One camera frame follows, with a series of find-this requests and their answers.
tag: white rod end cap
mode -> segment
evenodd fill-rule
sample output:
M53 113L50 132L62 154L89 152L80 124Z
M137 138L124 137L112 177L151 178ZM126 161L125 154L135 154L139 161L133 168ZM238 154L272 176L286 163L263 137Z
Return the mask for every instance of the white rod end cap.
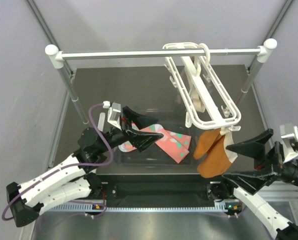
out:
M267 62L269 56L273 52L273 50L277 47L277 40L273 38L269 38L264 41L263 46L259 46L260 53L258 54L257 60L259 63Z
M269 38L266 41L264 41L264 43L263 43L263 46L266 49L270 49L270 50L275 49L277 47L277 45L278 45L277 40L273 39L273 38Z
M61 52L56 45L49 44L44 49L55 69L61 69L64 66L64 60L61 58Z

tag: white wall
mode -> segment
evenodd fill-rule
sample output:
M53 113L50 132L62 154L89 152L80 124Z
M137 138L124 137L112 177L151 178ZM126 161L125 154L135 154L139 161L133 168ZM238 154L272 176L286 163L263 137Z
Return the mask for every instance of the white wall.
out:
M0 240L15 239L19 231L1 219L6 185L46 169L65 93L44 54L47 44L25 1L0 1Z
M283 0L35 0L66 52L158 50L174 42L211 49L262 44ZM213 57L250 64L252 56ZM159 66L163 58L70 62L73 68Z
M260 70L255 85L278 140L280 125L298 126L298 0L274 38L278 46Z

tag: orange sock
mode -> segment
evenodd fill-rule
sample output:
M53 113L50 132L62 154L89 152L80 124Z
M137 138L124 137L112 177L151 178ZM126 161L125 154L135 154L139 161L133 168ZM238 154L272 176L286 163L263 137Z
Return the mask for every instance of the orange sock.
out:
M237 158L235 152L226 150L226 146L233 144L232 133L221 134L221 129L205 131L199 138L194 151L194 159L206 158L197 167L198 173L204 178L212 178L223 174Z

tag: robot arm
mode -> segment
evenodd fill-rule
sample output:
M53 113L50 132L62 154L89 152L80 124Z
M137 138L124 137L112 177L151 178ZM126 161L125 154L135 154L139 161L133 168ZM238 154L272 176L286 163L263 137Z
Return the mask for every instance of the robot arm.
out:
M111 148L129 141L142 152L163 138L163 134L138 131L132 126L135 124L141 130L156 124L157 119L138 114L127 106L121 108L117 103L104 104L104 108L109 108L107 120L115 128L100 133ZM12 182L6 187L7 201L17 227L30 224L57 205L100 195L102 183L91 171L107 164L103 163L106 160L103 153L108 148L91 127L82 132L78 144L79 149L44 174L21 184Z
M253 158L256 170L224 173L222 186L218 186L216 192L219 195L219 189L223 186L227 192L230 189L231 197L233 195L245 203L274 239L298 240L298 226L280 215L257 194L263 186L269 186L276 180L298 186L298 160L295 159L298 156L298 128L286 124L280 130L283 142L275 142L267 154L265 143L272 137L272 129L253 139L228 146L227 149L232 152Z
M233 195L253 212L273 239L298 240L298 226L277 212L259 194L251 195L241 187L237 187L234 188Z

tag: pink patterned cloth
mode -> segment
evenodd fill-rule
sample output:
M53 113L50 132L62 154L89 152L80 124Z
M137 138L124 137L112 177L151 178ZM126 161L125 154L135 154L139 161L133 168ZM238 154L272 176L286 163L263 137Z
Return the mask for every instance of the pink patterned cloth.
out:
M191 136L167 131L160 124L154 124L141 130L142 132L160 133L163 138L155 142L165 153L167 153L173 160L180 163L189 153ZM119 146L120 151L124 153L131 152L136 148L131 145L129 141Z

